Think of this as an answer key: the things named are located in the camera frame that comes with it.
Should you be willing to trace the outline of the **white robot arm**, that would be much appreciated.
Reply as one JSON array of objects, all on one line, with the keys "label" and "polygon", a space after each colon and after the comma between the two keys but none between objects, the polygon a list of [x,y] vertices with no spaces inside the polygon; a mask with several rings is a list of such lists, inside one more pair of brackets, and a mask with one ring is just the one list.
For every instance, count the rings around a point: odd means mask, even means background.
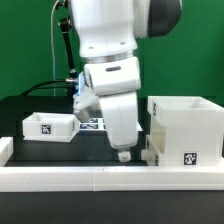
[{"label": "white robot arm", "polygon": [[182,0],[71,0],[69,10],[85,61],[74,113],[84,122],[99,107],[110,145],[128,162],[138,141],[136,40],[167,35],[180,20]]}]

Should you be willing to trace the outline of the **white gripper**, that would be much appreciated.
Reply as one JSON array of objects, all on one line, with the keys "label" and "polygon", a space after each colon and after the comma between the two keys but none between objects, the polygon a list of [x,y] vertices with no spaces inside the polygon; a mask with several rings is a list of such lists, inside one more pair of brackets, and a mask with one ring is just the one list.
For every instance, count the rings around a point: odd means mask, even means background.
[{"label": "white gripper", "polygon": [[[135,146],[138,141],[138,103],[136,92],[127,92],[99,98],[107,136],[114,149]],[[118,152],[120,162],[129,162],[129,150]]]}]

